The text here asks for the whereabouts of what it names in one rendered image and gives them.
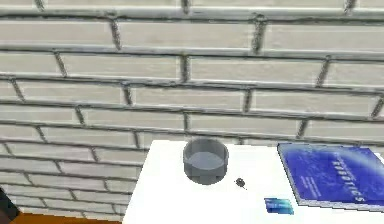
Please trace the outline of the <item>blue book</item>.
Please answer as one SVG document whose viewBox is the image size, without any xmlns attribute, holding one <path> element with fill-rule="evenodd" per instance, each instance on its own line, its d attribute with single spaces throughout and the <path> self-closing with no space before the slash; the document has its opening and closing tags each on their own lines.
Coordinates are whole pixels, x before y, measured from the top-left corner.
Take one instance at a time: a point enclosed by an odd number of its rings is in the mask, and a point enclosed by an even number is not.
<svg viewBox="0 0 384 224">
<path fill-rule="evenodd" d="M 297 204 L 384 213 L 384 162 L 368 148 L 280 143 Z"/>
</svg>

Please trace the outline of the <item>grey round bowl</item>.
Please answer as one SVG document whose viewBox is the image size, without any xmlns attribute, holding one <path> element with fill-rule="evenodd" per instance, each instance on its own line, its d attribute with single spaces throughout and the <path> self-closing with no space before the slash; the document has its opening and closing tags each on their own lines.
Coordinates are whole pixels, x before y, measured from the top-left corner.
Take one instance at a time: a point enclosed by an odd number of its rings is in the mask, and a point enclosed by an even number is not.
<svg viewBox="0 0 384 224">
<path fill-rule="evenodd" d="M 229 150 L 220 141 L 193 139 L 183 149 L 184 173 L 194 183 L 216 184 L 226 176 L 228 159 Z"/>
</svg>

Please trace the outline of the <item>blue credit card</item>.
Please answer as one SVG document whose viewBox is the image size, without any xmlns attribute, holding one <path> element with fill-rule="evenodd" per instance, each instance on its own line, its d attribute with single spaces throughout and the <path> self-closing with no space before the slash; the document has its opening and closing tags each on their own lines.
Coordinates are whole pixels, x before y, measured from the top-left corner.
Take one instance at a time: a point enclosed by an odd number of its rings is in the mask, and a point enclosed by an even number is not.
<svg viewBox="0 0 384 224">
<path fill-rule="evenodd" d="M 292 204 L 288 199 L 265 198 L 264 202 L 268 213 L 294 214 Z"/>
</svg>

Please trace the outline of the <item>white table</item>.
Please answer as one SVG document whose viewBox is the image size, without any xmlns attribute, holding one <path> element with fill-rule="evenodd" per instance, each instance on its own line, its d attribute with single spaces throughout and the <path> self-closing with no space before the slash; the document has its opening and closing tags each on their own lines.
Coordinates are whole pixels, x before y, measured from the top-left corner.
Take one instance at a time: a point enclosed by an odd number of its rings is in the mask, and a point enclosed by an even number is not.
<svg viewBox="0 0 384 224">
<path fill-rule="evenodd" d="M 380 212 L 299 206 L 275 147 L 229 144 L 224 179 L 194 183 L 184 173 L 185 145 L 152 142 L 123 224 L 384 224 Z M 265 198 L 288 199 L 294 214 L 268 213 Z"/>
</svg>

